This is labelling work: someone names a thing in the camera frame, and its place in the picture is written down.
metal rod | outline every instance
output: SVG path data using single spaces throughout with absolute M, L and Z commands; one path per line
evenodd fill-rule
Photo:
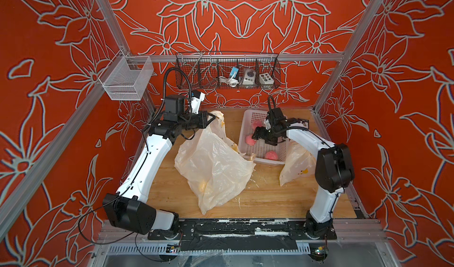
M 130 55 L 131 49 L 129 48 L 128 42 L 124 37 L 123 31 L 118 24 L 117 18 L 115 17 L 114 11 L 112 10 L 108 0 L 96 0 L 102 15 L 104 16 L 107 26 L 109 26 L 110 32 L 117 43 L 118 48 L 124 55 Z
M 198 58 L 199 55 L 185 55 L 185 58 Z M 175 55 L 150 55 L 150 56 L 126 56 L 129 64 L 145 64 L 147 58 L 151 59 L 151 62 L 173 62 L 175 63 Z M 216 58 L 244 58 L 244 55 L 232 54 L 232 55 L 222 55 L 222 54 L 213 54 L 210 55 L 212 59 Z M 277 57 L 277 54 L 247 54 L 246 58 L 268 58 L 268 57 Z M 344 57 L 343 53 L 318 53 L 318 54 L 279 54 L 279 61 L 289 62 L 289 61 L 341 61 Z
M 198 59 L 196 60 L 196 63 L 192 67 L 191 71 L 189 72 L 188 77 L 191 75 L 191 73 L 193 72 L 194 68 L 196 68 L 196 65 L 198 64 L 199 60 L 201 59 L 201 57 L 203 56 L 204 53 L 205 53 L 205 51 L 201 51 L 200 52 L 200 55 L 199 55 Z

white plastic basket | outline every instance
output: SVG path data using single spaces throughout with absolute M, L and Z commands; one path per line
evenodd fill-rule
M 130 69 L 123 57 L 103 83 L 111 100 L 141 100 L 153 74 L 153 64 L 147 58 L 142 69 Z
M 258 110 L 246 110 L 243 115 L 243 122 L 241 123 L 240 139 L 238 140 L 238 150 L 242 153 L 246 153 L 244 158 L 249 159 L 251 154 L 256 154 L 257 157 L 254 159 L 257 163 L 262 164 L 285 164 L 285 159 L 287 157 L 287 147 L 289 140 L 286 139 L 285 142 L 277 144 L 277 146 L 272 146 L 265 144 L 263 139 L 259 139 L 254 146 L 249 146 L 246 144 L 246 136 L 253 134 L 253 129 L 251 127 L 252 122 L 255 120 L 264 122 L 267 116 L 266 111 Z M 268 151 L 275 151 L 277 153 L 277 161 L 270 159 L 265 159 L 265 154 Z

small white wire basket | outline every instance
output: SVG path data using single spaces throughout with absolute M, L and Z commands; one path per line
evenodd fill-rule
M 102 83 L 111 100 L 141 100 L 153 74 L 150 57 L 142 69 L 130 69 L 122 57 L 109 77 Z

yellow stain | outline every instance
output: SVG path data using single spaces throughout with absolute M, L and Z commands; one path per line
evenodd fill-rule
M 240 150 L 238 150 L 238 145 L 235 144 L 235 143 L 233 143 L 233 145 L 231 146 L 231 148 L 232 148 L 235 152 L 237 152 L 237 153 L 240 152 Z
M 308 172 L 309 171 L 307 169 L 305 169 L 305 170 L 302 170 L 301 173 L 299 173 L 299 174 L 308 173 Z

metal rail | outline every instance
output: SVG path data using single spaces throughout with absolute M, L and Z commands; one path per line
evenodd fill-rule
M 122 51 L 123 55 L 130 55 L 131 49 L 129 48 L 126 37 L 124 36 L 120 25 L 115 17 L 114 11 L 112 10 L 108 0 L 96 0 L 99 9 L 104 16 L 104 19 L 109 26 L 110 32 L 112 33 L 118 48 Z
M 353 35 L 351 36 L 347 46 L 345 47 L 343 59 L 338 64 L 336 64 L 336 67 L 328 78 L 328 81 L 326 82 L 322 93 L 319 95 L 317 101 L 315 102 L 315 112 L 320 112 L 321 107 L 328 98 L 328 95 L 330 94 L 334 84 L 339 79 L 339 76 L 342 74 L 344 68 L 348 65 L 353 52 L 358 47 L 361 38 L 365 34 L 367 28 L 372 22 L 372 19 L 374 18 L 374 15 L 377 13 L 378 8 L 380 7 L 380 4 L 382 3 L 383 0 L 371 0 L 369 2 L 369 5 L 367 5 L 364 11 L 364 15 L 361 17 L 355 31 L 353 32 Z
M 262 55 L 263 57 L 270 57 L 270 54 L 229 54 L 229 55 L 211 55 L 212 58 L 244 58 L 248 56 L 253 56 L 254 58 L 259 57 Z M 193 56 L 194 58 L 198 58 L 198 54 L 191 54 L 191 55 L 185 55 L 185 57 L 191 57 Z M 151 55 L 149 56 L 151 58 L 151 62 L 175 62 L 176 61 L 176 56 L 175 55 Z M 344 57 L 343 53 L 318 53 L 318 54 L 287 54 L 287 53 L 282 53 L 279 54 L 279 61 L 340 61 Z M 148 56 L 126 56 L 126 59 L 128 60 L 129 64 L 144 64 L 145 61 L 147 60 Z

